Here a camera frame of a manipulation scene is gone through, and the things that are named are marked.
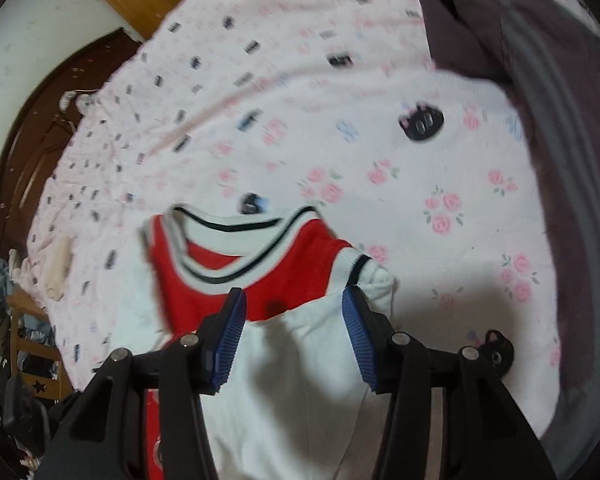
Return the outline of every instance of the white wall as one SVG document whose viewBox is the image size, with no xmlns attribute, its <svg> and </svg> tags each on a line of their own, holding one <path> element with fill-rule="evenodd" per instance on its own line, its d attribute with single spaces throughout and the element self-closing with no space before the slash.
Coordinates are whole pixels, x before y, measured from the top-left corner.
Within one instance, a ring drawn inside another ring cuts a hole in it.
<svg viewBox="0 0 600 480">
<path fill-rule="evenodd" d="M 119 27 L 103 0 L 7 0 L 0 9 L 0 152 L 20 107 L 60 62 Z"/>
</svg>

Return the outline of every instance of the bed sheet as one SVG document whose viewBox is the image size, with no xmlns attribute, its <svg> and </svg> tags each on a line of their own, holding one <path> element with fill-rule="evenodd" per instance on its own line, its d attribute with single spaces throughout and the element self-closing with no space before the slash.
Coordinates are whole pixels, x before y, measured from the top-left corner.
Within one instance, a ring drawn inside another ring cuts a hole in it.
<svg viewBox="0 0 600 480">
<path fill-rule="evenodd" d="M 590 27 L 576 0 L 558 0 Z M 20 283 L 49 312 L 72 383 L 120 346 L 169 333 L 138 231 L 191 203 L 231 216 L 247 193 L 317 206 L 397 277 L 392 323 L 455 351 L 494 328 L 505 379 L 540 435 L 560 345 L 550 248 L 506 89 L 436 70 L 418 0 L 184 0 L 99 92 L 43 191 Z M 445 123 L 428 142 L 398 117 Z M 45 268 L 72 238 L 64 296 Z"/>
</svg>

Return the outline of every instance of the star cutout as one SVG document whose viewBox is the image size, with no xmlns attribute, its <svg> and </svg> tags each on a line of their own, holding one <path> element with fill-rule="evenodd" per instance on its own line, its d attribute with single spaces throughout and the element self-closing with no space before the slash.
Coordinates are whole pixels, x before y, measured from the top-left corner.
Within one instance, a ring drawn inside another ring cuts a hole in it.
<svg viewBox="0 0 600 480">
<path fill-rule="evenodd" d="M 46 386 L 43 383 L 39 383 L 38 381 L 36 381 L 36 384 L 34 384 L 33 387 L 36 389 L 37 394 L 46 392 L 46 390 L 45 390 Z"/>
</svg>

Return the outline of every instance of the bed frame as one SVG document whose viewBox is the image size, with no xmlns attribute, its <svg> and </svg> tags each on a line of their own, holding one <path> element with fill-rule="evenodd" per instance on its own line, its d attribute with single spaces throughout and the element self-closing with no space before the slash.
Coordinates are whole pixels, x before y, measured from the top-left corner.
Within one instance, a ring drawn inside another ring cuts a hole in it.
<svg viewBox="0 0 600 480">
<path fill-rule="evenodd" d="M 138 44 L 120 28 L 61 63 L 20 110 L 0 156 L 0 258 L 27 254 L 27 235 L 46 180 L 52 176 L 82 116 L 72 103 L 58 107 L 66 91 L 101 88 Z"/>
</svg>

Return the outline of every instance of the ribbed blue pad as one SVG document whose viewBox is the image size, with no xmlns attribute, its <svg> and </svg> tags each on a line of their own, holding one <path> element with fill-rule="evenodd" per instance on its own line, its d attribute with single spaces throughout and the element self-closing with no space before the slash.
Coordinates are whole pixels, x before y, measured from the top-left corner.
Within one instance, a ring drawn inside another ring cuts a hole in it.
<svg viewBox="0 0 600 480">
<path fill-rule="evenodd" d="M 349 332 L 349 340 L 353 346 L 353 353 L 356 355 L 362 380 L 371 386 L 372 391 L 376 391 L 378 389 L 376 352 L 348 288 L 342 293 L 342 317 L 347 326 L 347 332 Z"/>
<path fill-rule="evenodd" d="M 231 310 L 231 316 L 224 328 L 218 347 L 214 352 L 214 368 L 211 384 L 216 391 L 229 378 L 229 371 L 234 362 L 235 351 L 240 342 L 244 321 L 247 319 L 247 297 L 240 293 Z"/>
</svg>

